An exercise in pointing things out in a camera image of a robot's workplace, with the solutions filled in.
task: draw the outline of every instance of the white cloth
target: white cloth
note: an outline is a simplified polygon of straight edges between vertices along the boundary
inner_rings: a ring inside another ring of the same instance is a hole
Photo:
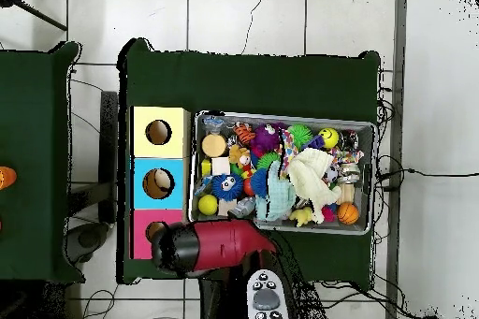
[[[341,196],[340,187],[329,190],[323,181],[332,161],[333,156],[327,152],[308,148],[295,156],[288,166],[289,180],[293,183],[297,196],[312,202],[312,219],[318,224],[325,220],[321,209],[336,202]]]

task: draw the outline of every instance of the pink box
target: pink box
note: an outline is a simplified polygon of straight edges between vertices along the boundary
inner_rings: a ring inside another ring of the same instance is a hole
[[[182,210],[134,210],[133,212],[133,258],[151,259],[152,245],[146,238],[146,228],[152,222],[178,223]]]

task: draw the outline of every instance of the green spiky ball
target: green spiky ball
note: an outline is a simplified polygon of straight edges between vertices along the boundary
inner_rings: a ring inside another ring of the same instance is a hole
[[[256,169],[264,168],[268,170],[269,166],[273,163],[273,161],[279,160],[280,155],[277,152],[267,152],[266,154],[262,155],[261,158],[258,160]]]
[[[298,150],[301,150],[301,147],[312,139],[312,131],[310,128],[301,123],[291,125],[288,128],[288,132],[293,135],[293,140]]]
[[[242,175],[243,169],[239,169],[238,165],[236,164],[229,164],[229,167],[231,168],[231,173],[234,173],[235,175]]]

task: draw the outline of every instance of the green table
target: green table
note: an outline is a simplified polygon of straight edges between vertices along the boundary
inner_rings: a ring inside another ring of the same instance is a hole
[[[76,43],[48,53],[0,51],[0,279],[82,281],[64,257],[68,217],[67,72]]]
[[[122,104],[125,99],[127,106],[183,107],[193,113],[218,109],[376,123],[379,64],[374,51],[359,58],[226,56],[156,52],[139,38],[130,40],[119,56],[118,67],[125,69],[121,71],[120,100]],[[126,123],[125,107],[120,112],[122,119]],[[125,135],[125,129],[121,128],[120,134],[123,131]],[[119,168],[126,169],[127,160],[125,149],[119,153]],[[119,171],[126,182],[119,198],[127,196],[128,172]],[[128,210],[126,202],[119,211],[124,213],[124,221],[119,223],[124,231],[118,232],[119,242],[124,245],[117,256],[120,265],[123,260],[120,277],[126,281],[136,277],[174,278],[159,273],[149,260],[128,257]],[[370,288],[371,232],[364,236],[283,235],[307,281],[354,281],[364,289]],[[274,237],[287,247],[281,237]]]

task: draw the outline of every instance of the round hole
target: round hole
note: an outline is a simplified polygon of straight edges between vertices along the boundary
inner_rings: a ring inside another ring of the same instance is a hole
[[[163,199],[171,194],[175,182],[166,169],[152,169],[143,178],[143,190],[153,199]]]
[[[153,239],[153,235],[156,234],[157,231],[160,231],[165,228],[165,222],[152,222],[148,224],[146,227],[146,239],[151,242]]]
[[[171,127],[163,120],[154,120],[146,127],[145,134],[151,144],[167,144],[171,139]]]

